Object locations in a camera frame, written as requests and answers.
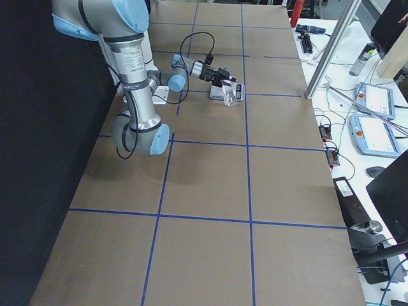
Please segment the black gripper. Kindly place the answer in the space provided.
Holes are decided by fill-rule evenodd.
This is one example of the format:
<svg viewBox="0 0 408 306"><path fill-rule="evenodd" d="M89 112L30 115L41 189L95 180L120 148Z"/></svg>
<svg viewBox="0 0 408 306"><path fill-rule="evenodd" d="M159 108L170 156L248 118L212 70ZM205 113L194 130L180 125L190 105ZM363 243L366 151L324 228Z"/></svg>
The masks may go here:
<svg viewBox="0 0 408 306"><path fill-rule="evenodd" d="M222 87L222 82L225 80L230 82L236 81L236 78L229 71L222 68L214 69L208 65L202 67L200 79L210 82L215 87Z"/></svg>

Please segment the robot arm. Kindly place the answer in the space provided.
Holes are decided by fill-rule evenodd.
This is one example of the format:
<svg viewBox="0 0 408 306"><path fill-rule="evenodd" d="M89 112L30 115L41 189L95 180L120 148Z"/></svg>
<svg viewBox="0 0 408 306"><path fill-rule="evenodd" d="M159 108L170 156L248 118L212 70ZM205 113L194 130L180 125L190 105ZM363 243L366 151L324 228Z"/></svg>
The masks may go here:
<svg viewBox="0 0 408 306"><path fill-rule="evenodd" d="M117 150L130 154L162 154L170 139L170 128L154 108L153 97L159 86L180 92L189 77L210 82L216 87L235 83L225 69L211 67L212 53L204 62L176 54L171 69L149 70L146 55L151 55L148 40L150 1L53 1L54 27L60 33L82 40L102 38L112 51L126 97L126 108L116 116L111 137Z"/></svg>

